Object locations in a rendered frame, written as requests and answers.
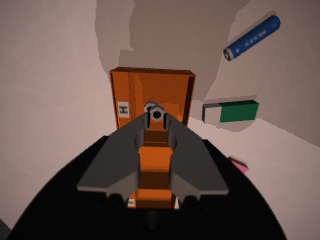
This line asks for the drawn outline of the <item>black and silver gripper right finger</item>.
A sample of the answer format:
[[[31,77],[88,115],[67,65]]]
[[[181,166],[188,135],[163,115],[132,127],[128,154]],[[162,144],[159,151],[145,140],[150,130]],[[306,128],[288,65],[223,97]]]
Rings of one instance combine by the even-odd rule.
[[[193,195],[200,209],[231,220],[256,240],[287,240],[264,197],[235,164],[171,114],[164,113],[163,123],[173,152],[169,189],[179,208]]]

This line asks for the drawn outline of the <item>orange three-compartment bin rack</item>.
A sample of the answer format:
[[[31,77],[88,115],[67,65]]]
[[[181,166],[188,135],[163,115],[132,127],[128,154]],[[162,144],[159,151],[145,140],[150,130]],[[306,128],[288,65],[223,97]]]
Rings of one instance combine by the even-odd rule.
[[[191,71],[116,67],[109,75],[117,129],[145,113],[147,101],[155,101],[165,113],[188,126],[196,79]],[[150,119],[144,144],[138,150],[139,188],[129,197],[128,207],[175,208],[177,197],[170,191],[168,180],[173,152],[167,142],[163,120]]]

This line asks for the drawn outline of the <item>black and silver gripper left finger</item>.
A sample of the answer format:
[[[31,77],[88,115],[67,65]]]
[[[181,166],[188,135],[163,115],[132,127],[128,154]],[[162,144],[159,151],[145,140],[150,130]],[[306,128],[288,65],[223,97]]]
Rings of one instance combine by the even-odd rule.
[[[77,214],[106,207],[113,193],[121,194],[128,206],[139,188],[138,150],[149,126],[150,113],[145,112],[66,164],[33,198],[6,240],[39,240]]]

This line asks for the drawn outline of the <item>pink block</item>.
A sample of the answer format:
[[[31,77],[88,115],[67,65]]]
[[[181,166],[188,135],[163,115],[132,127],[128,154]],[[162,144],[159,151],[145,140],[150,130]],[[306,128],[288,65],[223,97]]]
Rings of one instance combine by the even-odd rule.
[[[246,171],[249,170],[249,168],[247,167],[246,164],[242,163],[242,162],[239,162],[231,157],[228,157],[228,159],[233,163],[235,164],[243,173],[245,173]]]

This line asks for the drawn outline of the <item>green and white eraser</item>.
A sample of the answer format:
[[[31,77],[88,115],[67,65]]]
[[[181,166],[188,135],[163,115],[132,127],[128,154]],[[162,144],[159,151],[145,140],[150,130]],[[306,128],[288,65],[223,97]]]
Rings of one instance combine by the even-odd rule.
[[[204,124],[255,120],[259,103],[254,100],[202,105]]]

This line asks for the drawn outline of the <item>blue aa battery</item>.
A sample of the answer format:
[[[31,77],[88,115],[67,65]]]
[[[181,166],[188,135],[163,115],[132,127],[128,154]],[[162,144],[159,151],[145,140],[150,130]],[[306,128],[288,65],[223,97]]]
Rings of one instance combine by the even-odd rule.
[[[243,35],[237,41],[229,45],[223,50],[224,57],[231,61],[238,57],[243,52],[247,51],[264,38],[275,32],[280,27],[280,19],[272,15],[263,21],[261,24],[257,25],[255,28],[250,30],[248,33]]]

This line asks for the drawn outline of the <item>grey hex nut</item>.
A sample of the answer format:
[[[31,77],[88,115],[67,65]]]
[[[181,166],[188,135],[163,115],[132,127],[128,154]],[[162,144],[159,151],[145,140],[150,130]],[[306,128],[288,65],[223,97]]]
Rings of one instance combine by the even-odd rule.
[[[147,103],[144,106],[144,111],[150,113],[150,107],[157,105],[155,101],[147,101]]]
[[[165,113],[164,108],[158,104],[150,107],[150,119],[156,122],[163,120],[164,113]]]

